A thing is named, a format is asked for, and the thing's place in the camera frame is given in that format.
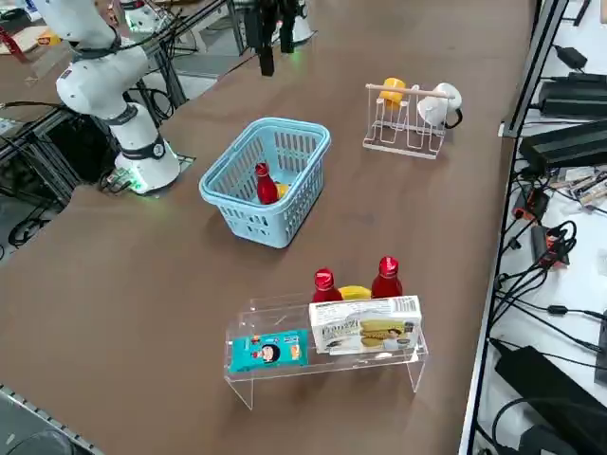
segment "yellow object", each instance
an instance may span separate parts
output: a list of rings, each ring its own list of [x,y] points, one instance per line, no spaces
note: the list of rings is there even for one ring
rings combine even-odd
[[[397,78],[388,78],[383,82],[384,85],[396,88],[405,88],[405,82]],[[379,97],[386,100],[386,108],[398,109],[402,101],[402,93],[382,91]]]
[[[344,300],[369,300],[371,298],[371,290],[362,286],[341,287],[340,294]]]
[[[285,196],[285,194],[289,188],[290,187],[284,183],[277,183],[276,189],[278,190],[278,198],[282,199]]]
[[[383,344],[383,341],[381,339],[377,339],[377,338],[369,338],[369,337],[363,337],[360,339],[360,342],[362,343],[362,345],[365,348],[376,348],[379,347]]]
[[[55,46],[60,42],[61,38],[59,38],[55,33],[50,31],[50,28],[47,28],[45,32],[38,37],[39,46]]]

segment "cartoon face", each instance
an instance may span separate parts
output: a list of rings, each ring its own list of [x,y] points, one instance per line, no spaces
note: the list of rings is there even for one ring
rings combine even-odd
[[[266,362],[270,362],[272,360],[272,357],[274,357],[274,349],[271,346],[264,346],[262,348],[262,358],[266,361]]]

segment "red ketchup bottle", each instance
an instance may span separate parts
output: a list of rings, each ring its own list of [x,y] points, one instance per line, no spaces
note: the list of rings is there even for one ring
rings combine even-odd
[[[257,175],[257,197],[259,202],[267,206],[278,201],[278,189],[276,184],[269,176],[269,166],[267,163],[258,163],[255,166],[255,174]]]
[[[314,275],[316,292],[312,298],[313,302],[343,300],[340,291],[335,288],[333,272],[328,268],[322,268]]]
[[[398,261],[385,256],[379,262],[379,273],[371,286],[372,299],[402,296],[402,284],[398,279]]]

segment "clear acrylic shelf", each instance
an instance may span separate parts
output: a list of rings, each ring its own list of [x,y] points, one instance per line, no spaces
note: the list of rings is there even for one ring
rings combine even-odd
[[[239,313],[228,327],[224,355],[224,378],[250,410],[253,409],[253,387],[256,380],[303,374],[331,373],[404,364],[408,370],[413,390],[414,392],[417,391],[424,372],[425,362],[429,356],[426,340],[422,333],[419,334],[419,339],[414,347],[400,351],[355,355],[317,354],[308,315],[308,304],[310,302],[311,296],[307,294],[254,299],[251,300],[249,309]],[[232,343],[236,338],[302,329],[308,331],[307,365],[281,366],[246,373],[232,373],[230,371]]]

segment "white cup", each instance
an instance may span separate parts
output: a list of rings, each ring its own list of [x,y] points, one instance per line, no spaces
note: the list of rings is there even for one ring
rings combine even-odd
[[[453,96],[452,99],[426,97],[417,104],[417,112],[419,116],[424,119],[431,126],[439,127],[444,126],[448,130],[455,128],[462,122],[464,116],[462,115],[462,95],[459,91],[450,83],[441,82],[433,91],[443,92],[446,95]],[[453,125],[449,125],[446,122],[447,114],[455,112],[457,114],[457,121]]]

